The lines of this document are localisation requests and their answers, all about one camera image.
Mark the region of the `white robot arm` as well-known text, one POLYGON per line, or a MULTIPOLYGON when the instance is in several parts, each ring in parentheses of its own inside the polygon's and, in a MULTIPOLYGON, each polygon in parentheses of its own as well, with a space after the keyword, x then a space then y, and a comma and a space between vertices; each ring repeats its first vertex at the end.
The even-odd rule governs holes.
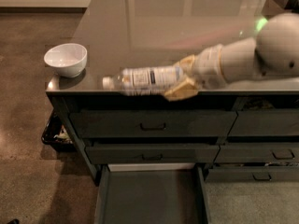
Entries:
POLYGON ((244 80, 276 80, 299 76, 299 15, 271 18, 255 37, 216 45, 190 55, 176 66, 183 77, 163 97, 168 101, 191 98, 200 90, 225 88, 244 80))

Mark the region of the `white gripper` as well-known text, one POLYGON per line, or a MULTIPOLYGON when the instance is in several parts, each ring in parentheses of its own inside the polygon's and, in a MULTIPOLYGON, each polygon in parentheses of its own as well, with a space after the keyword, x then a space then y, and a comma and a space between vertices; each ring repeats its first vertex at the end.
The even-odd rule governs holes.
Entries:
MULTIPOLYGON (((175 63, 183 72, 194 75, 199 84, 206 90, 215 90, 227 86, 227 81, 221 69, 222 45, 204 49, 198 55, 187 56, 175 63)), ((198 93, 197 82, 189 77, 180 81, 164 93, 164 98, 170 102, 191 98, 198 93)))

